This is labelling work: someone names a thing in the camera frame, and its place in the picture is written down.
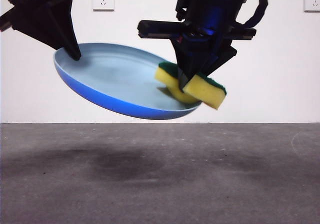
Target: concrete floor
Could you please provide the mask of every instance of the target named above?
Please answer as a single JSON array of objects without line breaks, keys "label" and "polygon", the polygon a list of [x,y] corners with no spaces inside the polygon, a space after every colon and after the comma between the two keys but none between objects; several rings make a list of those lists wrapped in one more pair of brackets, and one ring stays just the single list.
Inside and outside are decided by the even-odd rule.
[{"label": "concrete floor", "polygon": [[320,223],[320,124],[1,125],[1,224],[196,223]]}]

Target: white wall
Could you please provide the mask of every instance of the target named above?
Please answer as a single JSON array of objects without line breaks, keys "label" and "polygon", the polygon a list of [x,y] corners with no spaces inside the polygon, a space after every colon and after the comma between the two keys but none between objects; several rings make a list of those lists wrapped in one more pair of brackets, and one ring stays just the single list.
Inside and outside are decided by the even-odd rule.
[{"label": "white wall", "polygon": [[[168,40],[140,39],[141,19],[175,21],[177,0],[115,0],[115,12],[92,12],[74,0],[79,42],[110,42],[145,49],[175,61]],[[245,21],[258,0],[240,13]],[[236,58],[212,75],[226,86],[220,110],[202,105],[174,122],[319,122],[320,13],[303,0],[269,0],[253,41],[235,41]],[[10,5],[2,0],[2,11]],[[13,30],[1,37],[1,122],[148,122],[100,108],[70,90],[57,75],[54,50]]]}]

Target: sponge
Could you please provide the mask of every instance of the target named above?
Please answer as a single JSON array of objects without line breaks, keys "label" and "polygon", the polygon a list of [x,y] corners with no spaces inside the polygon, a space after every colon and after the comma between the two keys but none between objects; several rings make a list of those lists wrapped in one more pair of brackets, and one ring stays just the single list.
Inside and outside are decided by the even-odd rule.
[{"label": "sponge", "polygon": [[226,97],[226,89],[202,73],[195,75],[183,88],[183,91],[218,109]]},{"label": "sponge", "polygon": [[206,77],[202,73],[196,74],[183,88],[179,89],[178,66],[170,62],[162,62],[156,71],[155,78],[164,83],[172,96],[182,103],[197,103],[203,101],[208,106],[218,109],[226,97],[226,89]]},{"label": "sponge", "polygon": [[164,83],[171,95],[181,103],[193,104],[199,102],[198,99],[180,91],[178,67],[176,64],[169,62],[160,63],[155,73],[155,78],[161,83]]}]

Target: black cable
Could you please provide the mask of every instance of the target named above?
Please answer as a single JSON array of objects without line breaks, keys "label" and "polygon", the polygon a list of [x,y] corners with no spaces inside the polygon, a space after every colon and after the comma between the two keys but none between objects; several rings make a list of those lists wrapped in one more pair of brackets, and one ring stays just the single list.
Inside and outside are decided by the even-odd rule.
[{"label": "black cable", "polygon": [[234,27],[241,28],[241,29],[255,27],[265,15],[267,6],[268,6],[268,0],[259,0],[259,5],[255,10],[254,15],[244,24],[236,22]]}]

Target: blue plate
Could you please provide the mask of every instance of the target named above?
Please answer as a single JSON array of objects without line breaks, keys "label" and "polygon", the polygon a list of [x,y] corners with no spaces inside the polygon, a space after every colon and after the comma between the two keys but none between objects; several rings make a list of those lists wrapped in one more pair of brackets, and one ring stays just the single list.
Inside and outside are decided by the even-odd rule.
[{"label": "blue plate", "polygon": [[154,79],[163,58],[140,49],[107,43],[80,44],[82,58],[74,61],[64,49],[54,56],[63,81],[83,98],[117,113],[164,120],[184,116],[200,103],[175,100]]}]

